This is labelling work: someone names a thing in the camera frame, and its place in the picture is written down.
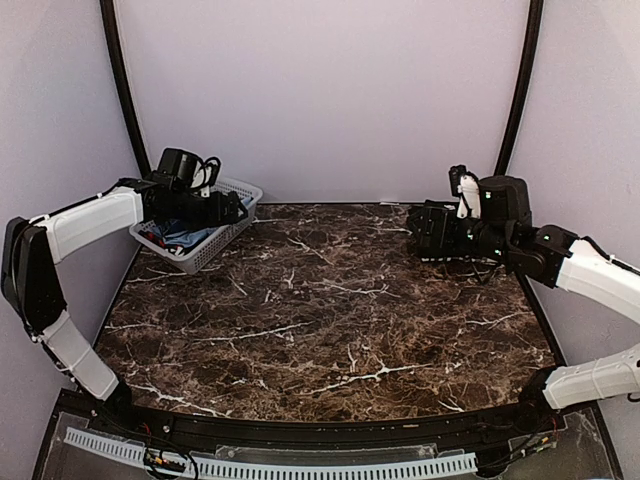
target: white robotic arm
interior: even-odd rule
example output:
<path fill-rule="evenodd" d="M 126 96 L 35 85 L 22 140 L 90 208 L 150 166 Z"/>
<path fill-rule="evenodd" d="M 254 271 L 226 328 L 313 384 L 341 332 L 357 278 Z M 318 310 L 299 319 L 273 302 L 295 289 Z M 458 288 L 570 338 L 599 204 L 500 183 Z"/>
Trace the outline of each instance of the white robotic arm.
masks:
<path fill-rule="evenodd" d="M 587 240 L 576 240 L 556 285 L 591 298 L 640 324 L 640 274 L 607 260 Z M 554 370 L 543 390 L 553 409 L 640 392 L 640 344 L 592 362 Z"/>
<path fill-rule="evenodd" d="M 640 271 L 608 256 L 589 237 L 581 239 L 554 225 L 533 227 L 523 180 L 478 180 L 463 165 L 452 167 L 449 178 L 460 202 L 427 200 L 410 212 L 407 226 L 419 256 L 491 258 L 508 270 L 591 298 L 640 324 Z M 543 369 L 525 391 L 522 397 L 540 399 L 554 410 L 640 392 L 640 345 L 582 365 Z"/>
<path fill-rule="evenodd" d="M 246 218 L 246 208 L 234 192 L 211 192 L 207 197 L 193 193 L 203 187 L 191 188 L 198 163 L 206 165 L 193 154 L 166 149 L 158 170 L 148 179 L 121 179 L 109 191 L 76 205 L 29 221 L 17 217 L 7 225 L 2 294 L 22 318 L 32 341 L 44 347 L 58 368 L 116 411 L 118 405 L 130 402 L 131 392 L 71 321 L 55 265 L 86 245 L 143 221 L 181 219 L 197 230 Z M 217 170 L 211 169 L 211 185 L 215 176 Z"/>
<path fill-rule="evenodd" d="M 32 340 L 43 345 L 62 371 L 107 404 L 126 404 L 130 391 L 71 321 L 55 265 L 85 245 L 150 219 L 182 218 L 196 229 L 244 218 L 237 196 L 203 199 L 185 192 L 195 167 L 185 173 L 184 165 L 189 163 L 185 155 L 190 154 L 172 153 L 169 167 L 162 169 L 161 162 L 160 171 L 148 180 L 124 179 L 77 205 L 31 221 L 16 218 L 7 226 L 3 295 Z M 637 269 L 608 257 L 593 241 L 559 227 L 532 227 L 522 180 L 477 180 L 463 167 L 452 171 L 452 192 L 461 202 L 427 201 L 409 217 L 408 227 L 423 257 L 493 258 L 549 287 L 592 298 L 640 323 Z M 550 369 L 544 372 L 544 382 L 532 383 L 528 391 L 532 388 L 554 410 L 640 392 L 640 345 L 583 365 Z"/>

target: wire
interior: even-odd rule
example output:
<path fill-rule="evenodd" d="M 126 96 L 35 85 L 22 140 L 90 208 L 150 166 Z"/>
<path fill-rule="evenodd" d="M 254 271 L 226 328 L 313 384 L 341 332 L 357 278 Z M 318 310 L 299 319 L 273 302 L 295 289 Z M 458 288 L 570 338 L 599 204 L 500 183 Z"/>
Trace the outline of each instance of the wire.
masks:
<path fill-rule="evenodd" d="M 112 426 L 114 426 L 118 430 L 120 430 L 122 432 L 125 432 L 128 435 L 134 435 L 134 436 L 139 436 L 140 435 L 140 432 L 136 432 L 134 430 L 130 430 L 130 429 L 126 428 L 126 427 L 123 427 L 116 420 L 110 418 L 111 414 L 108 413 L 108 411 L 104 407 L 99 407 L 99 409 L 100 409 L 100 413 L 102 413 L 102 418 L 107 420 Z M 146 423 L 143 423 L 141 426 L 145 429 L 145 431 L 146 431 L 146 433 L 147 433 L 147 435 L 149 437 L 148 440 L 147 440 L 147 449 L 146 450 L 149 449 L 148 445 L 149 445 L 149 442 L 151 440 L 155 440 L 158 443 L 163 443 L 166 446 L 172 448 L 182 458 L 184 458 L 185 460 L 189 460 L 189 462 L 191 462 L 191 465 L 193 465 L 193 479 L 194 480 L 198 480 L 198 478 L 200 477 L 198 464 L 196 463 L 196 461 L 193 459 L 193 456 L 191 456 L 191 454 L 189 452 L 182 451 L 182 448 L 180 448 L 175 443 L 170 442 L 169 440 L 165 440 L 164 438 L 160 438 L 160 437 L 156 437 L 155 435 L 152 435 L 151 434 L 151 429 L 149 428 L 149 426 Z"/>
<path fill-rule="evenodd" d="M 202 160 L 199 157 L 196 157 L 198 160 L 198 164 L 200 165 L 200 171 L 204 175 L 202 182 L 200 185 L 189 188 L 191 192 L 197 192 L 198 190 L 205 187 L 213 187 L 218 179 L 218 173 L 220 172 L 220 167 L 222 166 L 222 162 L 218 157 L 209 157 L 206 160 Z"/>
<path fill-rule="evenodd" d="M 533 431 L 533 433 L 531 433 L 520 445 L 518 445 L 517 447 L 513 448 L 509 453 L 507 453 L 506 455 L 504 455 L 503 457 L 500 457 L 498 460 L 494 460 L 493 462 L 487 463 L 486 465 L 482 465 L 482 468 L 489 468 L 489 467 L 500 467 L 501 464 L 505 461 L 510 461 L 511 459 L 511 455 L 513 455 L 516 452 L 519 452 L 520 450 L 522 450 L 524 447 L 526 447 L 529 442 L 531 442 L 531 440 L 534 439 L 534 437 L 540 433 L 540 430 L 542 430 L 542 428 L 545 426 L 545 424 L 547 423 L 547 420 L 549 420 L 550 417 L 545 417 L 544 420 L 542 420 L 538 426 L 536 427 L 536 429 Z"/>
<path fill-rule="evenodd" d="M 603 257 L 607 262 L 611 262 L 611 264 L 615 265 L 616 267 L 620 267 L 623 270 L 626 270 L 627 272 L 631 272 L 634 273 L 636 275 L 640 275 L 640 270 L 638 270 L 637 268 L 633 267 L 632 265 L 629 265 L 625 262 L 622 262 L 620 260 L 617 260 L 615 257 L 613 257 L 612 255 L 609 255 L 607 252 L 605 252 L 602 247 L 600 247 L 600 245 L 598 245 L 596 243 L 596 241 L 589 237 L 582 237 L 581 240 L 584 240 L 586 242 L 589 243 L 589 245 L 591 245 L 593 247 L 593 249 L 598 252 L 598 254 Z"/>

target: gray plastic basket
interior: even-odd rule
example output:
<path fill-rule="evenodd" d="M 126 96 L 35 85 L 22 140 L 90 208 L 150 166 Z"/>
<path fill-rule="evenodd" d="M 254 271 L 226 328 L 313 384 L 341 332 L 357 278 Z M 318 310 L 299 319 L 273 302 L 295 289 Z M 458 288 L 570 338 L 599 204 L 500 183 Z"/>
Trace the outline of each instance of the gray plastic basket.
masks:
<path fill-rule="evenodd" d="M 208 238 L 203 240 L 197 247 L 186 254 L 183 257 L 177 257 L 167 252 L 162 247 L 159 247 L 153 242 L 150 242 L 138 232 L 148 230 L 149 227 L 154 225 L 154 222 L 139 223 L 129 228 L 129 233 L 138 242 L 143 244 L 149 250 L 154 251 L 162 258 L 164 258 L 171 265 L 176 266 L 180 270 L 188 274 L 194 274 L 202 267 L 204 267 L 213 257 L 215 257 L 220 251 L 226 247 L 231 240 L 237 237 L 245 228 L 247 228 L 253 222 L 253 218 L 256 213 L 256 205 L 262 198 L 262 190 L 253 185 L 249 185 L 232 178 L 218 177 L 218 181 L 213 186 L 213 190 L 217 190 L 223 193 L 229 193 L 231 191 L 237 192 L 241 199 L 251 197 L 251 202 L 247 205 L 247 211 L 249 217 L 240 223 L 235 225 L 224 225 L 213 232 Z"/>

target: cable organizer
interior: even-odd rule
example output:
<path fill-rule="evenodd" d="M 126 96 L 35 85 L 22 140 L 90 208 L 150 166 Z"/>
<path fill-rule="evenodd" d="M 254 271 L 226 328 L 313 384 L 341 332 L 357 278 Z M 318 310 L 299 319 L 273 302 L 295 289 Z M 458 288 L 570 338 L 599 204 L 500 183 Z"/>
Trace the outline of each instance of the cable organizer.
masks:
<path fill-rule="evenodd" d="M 121 464 L 146 468 L 143 464 L 145 446 L 142 442 L 72 427 L 67 428 L 64 442 Z M 192 456 L 198 465 L 199 478 L 202 480 L 425 480 L 478 471 L 475 453 L 379 465 L 321 467 L 229 462 L 205 458 L 197 453 L 193 453 Z M 169 452 L 165 452 L 164 458 L 186 465 L 186 470 L 180 478 L 194 478 L 191 462 Z M 162 468 L 158 468 L 158 471 L 175 475 L 175 472 Z"/>

